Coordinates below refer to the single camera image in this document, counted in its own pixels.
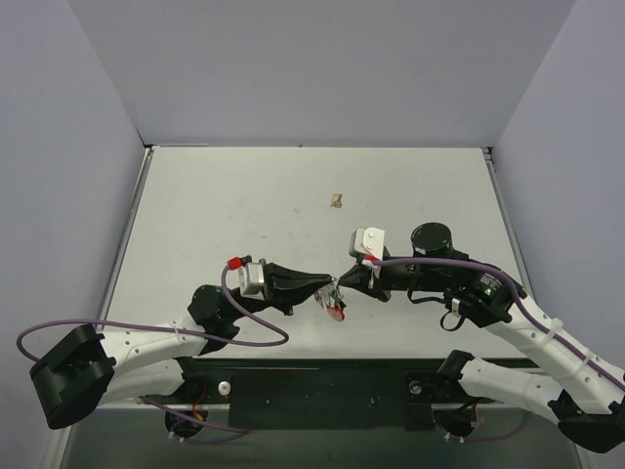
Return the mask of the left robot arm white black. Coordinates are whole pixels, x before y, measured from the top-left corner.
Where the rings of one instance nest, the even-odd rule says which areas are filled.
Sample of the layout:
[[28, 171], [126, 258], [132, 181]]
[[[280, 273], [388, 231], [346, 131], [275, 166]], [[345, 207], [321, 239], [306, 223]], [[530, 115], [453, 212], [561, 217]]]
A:
[[100, 405], [152, 396], [187, 403], [201, 388], [187, 362], [227, 345], [270, 348], [290, 337], [259, 318], [266, 309], [290, 316], [295, 307], [332, 285], [329, 274], [232, 258], [216, 285], [202, 285], [184, 316], [162, 324], [66, 320], [69, 332], [42, 357], [29, 377], [48, 427], [59, 430]]

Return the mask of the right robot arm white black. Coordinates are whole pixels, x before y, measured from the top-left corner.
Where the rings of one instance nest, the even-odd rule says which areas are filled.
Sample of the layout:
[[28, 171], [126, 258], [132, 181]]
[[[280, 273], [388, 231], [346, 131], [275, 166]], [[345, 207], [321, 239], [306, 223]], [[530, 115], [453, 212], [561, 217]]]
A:
[[384, 230], [355, 230], [350, 242], [355, 264], [340, 277], [340, 285], [381, 302], [394, 291], [418, 293], [418, 303], [441, 303], [458, 326], [470, 321], [541, 370], [521, 372], [453, 351], [436, 377], [443, 397], [457, 400], [466, 394], [513, 405], [554, 423], [570, 441], [595, 453], [623, 444], [622, 368], [583, 346], [505, 272], [456, 250], [446, 225], [423, 224], [413, 230], [410, 242], [411, 256], [395, 257]]

